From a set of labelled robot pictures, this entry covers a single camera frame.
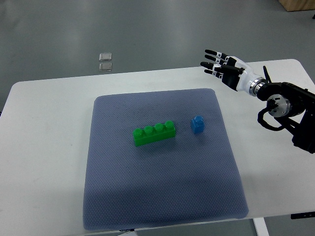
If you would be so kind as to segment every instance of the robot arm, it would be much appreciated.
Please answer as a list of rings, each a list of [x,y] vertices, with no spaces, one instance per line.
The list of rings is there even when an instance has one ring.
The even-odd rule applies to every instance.
[[[266,79],[256,75],[248,64],[236,57],[211,50],[205,52],[205,58],[214,62],[201,63],[206,73],[222,79],[235,91],[245,91],[267,101],[266,108],[258,113],[257,119],[263,127],[273,131],[287,129],[293,135],[294,146],[315,152],[315,94],[287,82],[272,83],[265,66]],[[290,119],[304,111],[300,123]],[[280,127],[273,127],[264,121],[263,116],[267,112],[281,124]]]

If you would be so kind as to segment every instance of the blue lego brick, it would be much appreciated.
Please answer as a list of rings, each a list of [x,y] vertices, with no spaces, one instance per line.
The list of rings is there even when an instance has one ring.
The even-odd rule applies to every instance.
[[[195,116],[194,119],[191,119],[190,126],[194,134],[201,133],[205,128],[203,117]]]

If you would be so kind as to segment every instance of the green lego brick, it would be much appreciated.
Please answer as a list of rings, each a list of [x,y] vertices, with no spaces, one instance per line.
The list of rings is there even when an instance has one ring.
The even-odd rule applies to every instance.
[[[148,125],[144,129],[137,128],[132,134],[137,147],[175,137],[175,126],[173,121],[168,120],[165,124],[157,123],[155,126]]]

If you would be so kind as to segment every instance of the concrete floor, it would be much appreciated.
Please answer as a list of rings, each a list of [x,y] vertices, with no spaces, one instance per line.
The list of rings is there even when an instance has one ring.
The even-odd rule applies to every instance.
[[[199,66],[213,49],[247,62],[297,59],[314,81],[314,13],[277,0],[0,0],[0,111],[16,82],[104,73],[101,52],[113,54],[110,73]],[[313,218],[265,220],[271,236],[315,232]],[[256,233],[242,220],[140,235]]]

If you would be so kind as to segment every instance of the blue mat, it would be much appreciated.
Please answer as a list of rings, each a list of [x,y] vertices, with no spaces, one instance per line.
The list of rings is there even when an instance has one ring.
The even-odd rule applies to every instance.
[[[204,118],[203,133],[190,120]],[[172,120],[176,137],[135,147],[135,128]],[[211,89],[116,94],[94,102],[83,203],[87,230],[244,218],[248,207]]]

